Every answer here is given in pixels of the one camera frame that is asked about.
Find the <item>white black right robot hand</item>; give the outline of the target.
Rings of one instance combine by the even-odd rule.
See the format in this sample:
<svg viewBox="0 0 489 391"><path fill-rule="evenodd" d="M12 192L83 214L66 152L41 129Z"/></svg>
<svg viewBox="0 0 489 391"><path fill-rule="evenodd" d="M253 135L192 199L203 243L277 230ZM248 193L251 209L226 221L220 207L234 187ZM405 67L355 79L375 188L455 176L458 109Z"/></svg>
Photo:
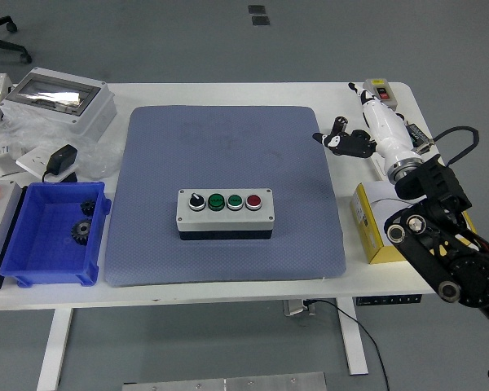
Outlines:
<svg viewBox="0 0 489 391"><path fill-rule="evenodd" d="M403 119L369 90L354 82L348 87L359 98L368 131L354 130L348 134L347 119L339 116L330 134L315 133L312 138L338 156L369 158L376 152L385 159L387 172L421 165L423 160L413 151Z"/></svg>

